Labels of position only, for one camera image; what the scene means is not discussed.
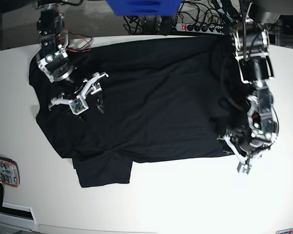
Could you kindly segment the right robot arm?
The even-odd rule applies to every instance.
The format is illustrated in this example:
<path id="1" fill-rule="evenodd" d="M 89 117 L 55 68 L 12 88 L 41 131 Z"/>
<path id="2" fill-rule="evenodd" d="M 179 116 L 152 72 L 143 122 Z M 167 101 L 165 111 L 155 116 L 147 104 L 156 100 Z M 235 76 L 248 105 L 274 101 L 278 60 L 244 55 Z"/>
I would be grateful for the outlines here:
<path id="1" fill-rule="evenodd" d="M 71 47 L 70 32 L 64 23 L 64 14 L 59 10 L 64 4 L 63 0 L 36 3 L 36 9 L 41 11 L 37 22 L 41 49 L 36 55 L 36 64 L 52 88 L 44 106 L 49 111 L 55 106 L 65 106 L 73 115 L 79 116 L 90 107 L 87 99 L 94 97 L 97 109 L 104 113 L 100 81 L 108 74 L 89 67 L 89 49 Z"/>

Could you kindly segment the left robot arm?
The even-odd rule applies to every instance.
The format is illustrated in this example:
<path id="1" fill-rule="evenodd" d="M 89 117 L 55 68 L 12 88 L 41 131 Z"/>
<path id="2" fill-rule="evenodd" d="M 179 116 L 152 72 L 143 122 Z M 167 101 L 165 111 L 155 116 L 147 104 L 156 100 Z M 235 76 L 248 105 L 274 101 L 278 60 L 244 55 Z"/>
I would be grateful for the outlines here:
<path id="1" fill-rule="evenodd" d="M 241 83 L 252 89 L 245 102 L 238 104 L 225 87 L 226 56 L 221 68 L 224 96 L 239 113 L 231 117 L 226 128 L 218 134 L 225 154 L 234 154 L 239 163 L 237 171 L 249 174 L 252 162 L 271 149 L 279 135 L 279 120 L 273 107 L 273 95 L 267 81 L 274 78 L 269 57 L 269 27 L 279 18 L 278 13 L 265 10 L 253 0 L 239 1 L 241 18 L 230 27 Z"/>

